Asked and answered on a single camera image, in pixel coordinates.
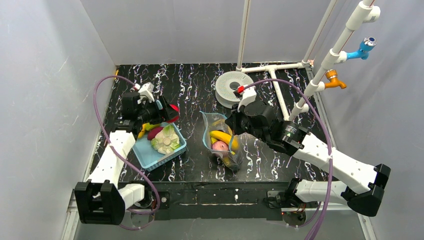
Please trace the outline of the red toy apple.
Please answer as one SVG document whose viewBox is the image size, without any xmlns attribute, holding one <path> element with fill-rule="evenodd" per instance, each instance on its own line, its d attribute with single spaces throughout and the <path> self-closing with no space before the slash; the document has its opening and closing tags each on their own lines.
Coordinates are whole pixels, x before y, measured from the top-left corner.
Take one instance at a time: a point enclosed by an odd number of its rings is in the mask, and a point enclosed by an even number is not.
<svg viewBox="0 0 424 240">
<path fill-rule="evenodd" d="M 166 122 L 167 123 L 174 123 L 180 118 L 180 110 L 179 108 L 174 104 L 169 104 L 166 107 Z"/>
</svg>

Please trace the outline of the green toy pear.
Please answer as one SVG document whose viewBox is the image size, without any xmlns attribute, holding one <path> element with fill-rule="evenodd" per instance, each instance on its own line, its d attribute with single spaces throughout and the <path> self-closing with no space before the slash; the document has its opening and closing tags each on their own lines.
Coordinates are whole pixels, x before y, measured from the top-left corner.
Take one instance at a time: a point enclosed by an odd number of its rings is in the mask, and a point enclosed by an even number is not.
<svg viewBox="0 0 424 240">
<path fill-rule="evenodd" d="M 144 129 L 148 132 L 155 129 L 155 128 L 158 128 L 160 126 L 161 126 L 160 123 L 159 124 L 146 123 L 146 124 L 143 125 Z"/>
</svg>

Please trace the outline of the clear zip top bag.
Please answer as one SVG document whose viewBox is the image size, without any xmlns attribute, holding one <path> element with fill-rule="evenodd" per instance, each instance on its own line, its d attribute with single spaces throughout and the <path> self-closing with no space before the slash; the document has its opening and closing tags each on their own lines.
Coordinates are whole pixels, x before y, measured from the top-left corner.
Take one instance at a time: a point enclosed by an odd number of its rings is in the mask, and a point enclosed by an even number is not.
<svg viewBox="0 0 424 240">
<path fill-rule="evenodd" d="M 226 124 L 226 117 L 220 113 L 201 113 L 204 124 L 203 144 L 213 155 L 233 172 L 241 169 L 243 158 L 241 141 Z"/>
</svg>

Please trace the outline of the light blue plastic basket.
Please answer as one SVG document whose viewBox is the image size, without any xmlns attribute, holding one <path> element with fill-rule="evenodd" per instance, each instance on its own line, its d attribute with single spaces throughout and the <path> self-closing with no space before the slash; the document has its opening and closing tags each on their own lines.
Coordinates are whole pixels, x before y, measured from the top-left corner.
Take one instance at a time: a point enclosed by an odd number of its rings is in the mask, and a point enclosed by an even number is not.
<svg viewBox="0 0 424 240">
<path fill-rule="evenodd" d="M 173 125 L 180 140 L 180 147 L 177 148 L 172 153 L 162 154 L 157 152 L 151 146 L 151 141 L 147 139 L 147 135 L 149 131 L 147 131 L 145 135 L 140 139 L 137 139 L 136 137 L 136 142 L 134 146 L 132 147 L 132 150 L 135 153 L 135 156 L 138 159 L 138 162 L 140 163 L 141 167 L 149 172 L 167 163 L 168 161 L 178 157 L 179 155 L 183 154 L 187 149 L 186 140 L 184 139 L 183 135 L 180 133 L 177 126 L 174 123 L 168 123 L 165 121 L 161 123 L 162 127 L 165 127 L 167 125 Z"/>
</svg>

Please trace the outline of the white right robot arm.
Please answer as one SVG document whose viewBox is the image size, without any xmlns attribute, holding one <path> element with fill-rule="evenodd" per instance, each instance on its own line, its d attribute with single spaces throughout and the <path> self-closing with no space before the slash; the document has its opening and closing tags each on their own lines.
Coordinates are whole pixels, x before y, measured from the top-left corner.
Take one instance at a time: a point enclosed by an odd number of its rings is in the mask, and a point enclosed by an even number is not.
<svg viewBox="0 0 424 240">
<path fill-rule="evenodd" d="M 271 106 L 254 101 L 234 106 L 225 120 L 234 135 L 250 134 L 276 152 L 293 156 L 322 170 L 332 170 L 329 202 L 346 205 L 356 213 L 375 217 L 380 209 L 391 168 L 372 166 L 331 149 L 307 128 L 280 120 Z"/>
</svg>

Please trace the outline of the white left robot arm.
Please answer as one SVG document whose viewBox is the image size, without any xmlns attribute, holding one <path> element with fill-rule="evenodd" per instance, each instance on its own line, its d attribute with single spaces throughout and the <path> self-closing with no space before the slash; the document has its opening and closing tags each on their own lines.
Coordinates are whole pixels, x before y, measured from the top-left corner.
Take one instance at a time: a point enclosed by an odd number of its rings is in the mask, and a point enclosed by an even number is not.
<svg viewBox="0 0 424 240">
<path fill-rule="evenodd" d="M 106 134 L 107 146 L 94 171 L 74 188 L 79 219 L 83 224 L 120 225 L 127 209 L 145 198 L 145 184 L 127 183 L 119 188 L 124 162 L 143 124 L 173 122 L 177 108 L 161 95 L 127 92 L 121 99 L 121 118 Z"/>
</svg>

